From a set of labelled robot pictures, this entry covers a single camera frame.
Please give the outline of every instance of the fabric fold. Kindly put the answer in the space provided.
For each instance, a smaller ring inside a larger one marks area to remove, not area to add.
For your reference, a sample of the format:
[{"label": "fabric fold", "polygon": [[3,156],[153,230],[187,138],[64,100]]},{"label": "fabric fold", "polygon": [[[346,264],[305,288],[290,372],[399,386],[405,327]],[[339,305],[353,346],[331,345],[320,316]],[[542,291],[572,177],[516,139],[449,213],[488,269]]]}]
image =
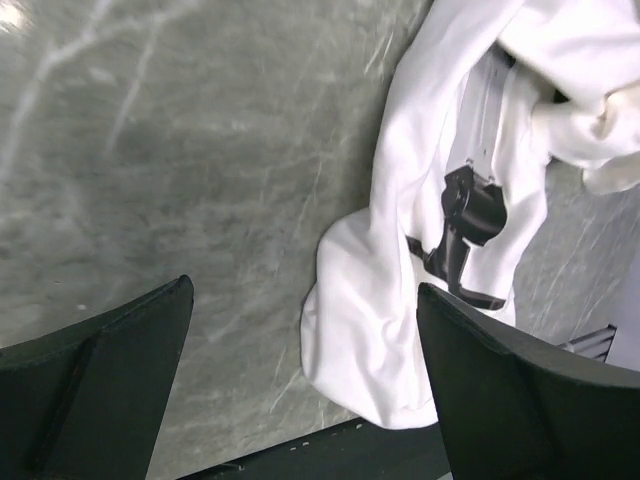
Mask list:
[{"label": "fabric fold", "polygon": [[[620,14],[623,3],[436,0],[390,87],[369,208],[336,222],[318,248],[301,346],[303,371],[320,393],[386,428],[437,421],[416,325],[420,282],[457,289],[485,313],[515,323],[513,276],[546,217],[549,153],[602,167],[597,172],[640,149],[637,109],[629,107],[637,95],[621,90],[640,78],[640,66],[604,52],[640,58],[640,27]],[[621,18],[622,33],[606,36]],[[534,42],[536,31],[555,36]],[[583,41],[588,47],[576,47]],[[494,55],[496,42],[515,66]],[[611,75],[584,65],[598,45]],[[506,79],[498,88],[500,72]],[[585,82],[585,72],[598,78]],[[478,91],[483,105],[497,105],[498,118],[481,115],[474,120],[480,126],[469,127],[465,94],[478,82],[491,87]],[[567,104],[552,104],[556,86]],[[489,143],[487,126],[495,129]],[[452,155],[463,127],[480,132],[469,158]],[[620,186],[611,178],[633,173],[633,165],[626,160],[585,182],[596,190]]]}]

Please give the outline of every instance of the gray marble surface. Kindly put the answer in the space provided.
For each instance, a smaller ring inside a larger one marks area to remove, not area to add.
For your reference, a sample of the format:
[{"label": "gray marble surface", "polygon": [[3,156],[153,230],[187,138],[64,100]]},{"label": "gray marble surface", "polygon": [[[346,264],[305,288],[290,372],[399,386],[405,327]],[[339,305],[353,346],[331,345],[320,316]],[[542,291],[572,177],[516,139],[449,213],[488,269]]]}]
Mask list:
[{"label": "gray marble surface", "polygon": [[[366,205],[393,67],[428,0],[0,0],[0,346],[179,274],[197,301],[149,471],[346,420],[299,362],[314,251]],[[518,271],[549,340],[607,323],[640,191],[549,172]]]}]

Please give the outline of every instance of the crumpled fabric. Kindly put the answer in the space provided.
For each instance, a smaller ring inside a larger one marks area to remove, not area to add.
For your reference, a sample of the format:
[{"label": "crumpled fabric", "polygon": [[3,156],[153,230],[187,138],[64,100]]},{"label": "crumpled fabric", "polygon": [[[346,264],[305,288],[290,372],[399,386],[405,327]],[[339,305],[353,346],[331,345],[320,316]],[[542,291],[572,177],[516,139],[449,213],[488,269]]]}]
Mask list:
[{"label": "crumpled fabric", "polygon": [[[385,428],[437,421],[416,323],[417,287],[443,286],[412,255],[443,235],[441,194],[469,71],[496,42],[516,59],[504,87],[493,176],[507,220],[470,247],[461,284],[505,299],[547,215],[551,157],[597,194],[640,183],[640,24],[633,0],[436,0],[400,61],[374,157],[369,208],[322,238],[302,315],[303,371],[330,400]],[[569,99],[553,103],[555,90]]]}]

